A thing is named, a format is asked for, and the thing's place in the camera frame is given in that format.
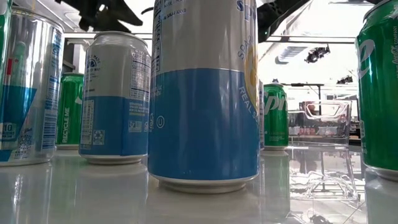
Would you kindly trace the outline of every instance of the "clear plastic container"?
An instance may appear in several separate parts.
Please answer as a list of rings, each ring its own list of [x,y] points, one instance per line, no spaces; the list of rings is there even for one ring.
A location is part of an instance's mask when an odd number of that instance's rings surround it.
[[[290,148],[347,149],[351,101],[304,101],[299,108],[289,111]]]

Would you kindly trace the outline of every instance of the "ceiling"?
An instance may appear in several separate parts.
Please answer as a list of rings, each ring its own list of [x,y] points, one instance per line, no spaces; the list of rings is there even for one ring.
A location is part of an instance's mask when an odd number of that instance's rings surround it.
[[[356,37],[362,28],[363,16],[372,7],[365,1],[313,0],[286,30],[291,30],[288,35],[292,36]],[[315,47],[326,47],[326,44],[259,44],[260,79],[264,83],[277,78],[282,83],[336,84],[347,75],[355,76],[358,63],[353,44],[330,45],[330,54],[308,64],[304,59]]]

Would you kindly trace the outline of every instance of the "soda can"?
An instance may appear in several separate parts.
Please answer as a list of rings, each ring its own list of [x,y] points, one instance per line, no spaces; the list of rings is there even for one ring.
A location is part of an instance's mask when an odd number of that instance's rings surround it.
[[[0,5],[0,105],[2,101],[2,86],[4,72],[6,71],[7,45],[9,39],[9,26],[11,21],[12,0],[1,0]]]
[[[264,149],[284,150],[289,143],[286,93],[278,83],[264,85]]]
[[[256,10],[254,0],[155,2],[148,166],[164,186],[222,193],[257,176]]]
[[[382,177],[398,180],[397,1],[382,1],[365,14],[356,38],[359,108],[364,163]]]
[[[262,151],[260,158],[261,217],[267,223],[284,223],[290,213],[289,155],[285,151]]]
[[[61,78],[57,149],[79,149],[84,74],[65,72]]]
[[[260,150],[264,150],[264,86],[259,80],[259,134]]]
[[[0,166],[47,162],[55,151],[63,28],[20,7],[12,8],[11,19]]]
[[[127,164],[147,154],[150,62],[135,35],[95,36],[86,53],[79,148],[88,162]]]

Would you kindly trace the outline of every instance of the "green soda can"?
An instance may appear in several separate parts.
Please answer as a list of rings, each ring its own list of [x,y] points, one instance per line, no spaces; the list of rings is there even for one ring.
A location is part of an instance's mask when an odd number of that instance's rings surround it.
[[[283,150],[289,142],[286,93],[278,83],[264,85],[264,150]]]
[[[398,1],[382,1],[365,14],[356,38],[364,163],[398,180]]]
[[[77,150],[79,148],[82,99],[83,74],[65,72],[61,78],[58,107],[58,149]]]
[[[264,223],[285,223],[290,213],[289,155],[261,151],[261,217]]]
[[[0,0],[0,105],[2,101],[2,84],[6,71],[6,55],[11,21],[12,0]]]

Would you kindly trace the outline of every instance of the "black object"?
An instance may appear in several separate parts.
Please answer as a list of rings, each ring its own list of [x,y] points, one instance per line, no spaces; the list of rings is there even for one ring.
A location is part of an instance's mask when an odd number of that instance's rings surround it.
[[[332,224],[325,217],[321,215],[314,215],[310,218],[310,220],[314,224]]]
[[[330,53],[329,45],[327,47],[315,47],[310,50],[306,59],[307,63],[315,63],[318,59],[323,58],[326,54]]]
[[[354,80],[353,80],[353,77],[350,76],[350,75],[348,75],[347,77],[342,78],[341,80],[338,80],[338,81],[337,81],[337,84],[352,83],[353,81],[354,81]]]
[[[91,26],[94,31],[131,32],[118,20],[134,26],[142,26],[142,21],[131,11],[124,0],[55,0],[57,3],[62,1],[80,11],[79,26],[85,31],[88,31]]]

